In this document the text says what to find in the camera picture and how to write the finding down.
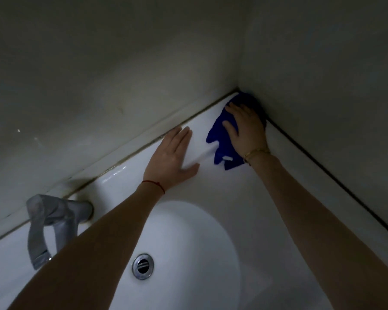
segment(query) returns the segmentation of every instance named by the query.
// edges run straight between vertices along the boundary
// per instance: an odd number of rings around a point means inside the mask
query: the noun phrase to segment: chrome drain
[[[146,253],[135,258],[132,264],[132,273],[137,279],[147,279],[154,271],[154,260]]]

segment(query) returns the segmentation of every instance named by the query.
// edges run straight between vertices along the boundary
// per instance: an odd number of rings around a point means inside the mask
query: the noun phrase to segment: gold bracelet
[[[247,153],[247,154],[244,156],[243,161],[244,161],[245,163],[247,163],[248,165],[250,165],[250,163],[249,163],[246,159],[247,159],[247,157],[248,157],[249,155],[252,155],[253,153],[256,153],[256,152],[264,152],[264,153],[271,154],[271,152],[270,152],[269,149],[266,149],[266,148],[257,148],[257,149],[254,149],[254,150],[250,151],[249,153]]]

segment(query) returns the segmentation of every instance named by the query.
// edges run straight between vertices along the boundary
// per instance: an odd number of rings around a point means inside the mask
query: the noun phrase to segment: red string bracelet
[[[153,183],[163,190],[164,195],[166,194],[166,190],[161,186],[160,182],[158,181],[142,181],[141,184],[142,183]]]

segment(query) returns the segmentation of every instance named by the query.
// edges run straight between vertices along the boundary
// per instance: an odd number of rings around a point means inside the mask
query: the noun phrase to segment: faucet
[[[56,250],[59,252],[78,234],[78,224],[89,220],[93,205],[87,201],[73,201],[47,195],[36,195],[27,200],[30,230],[27,249],[33,268],[38,270],[52,255],[47,250],[43,228],[53,225]]]

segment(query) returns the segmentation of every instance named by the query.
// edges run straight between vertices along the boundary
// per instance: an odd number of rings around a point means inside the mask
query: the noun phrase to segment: forearm
[[[388,268],[268,154],[250,160],[335,309],[388,308]]]
[[[107,310],[146,219],[162,195],[159,187],[141,184],[55,255],[9,309]]]

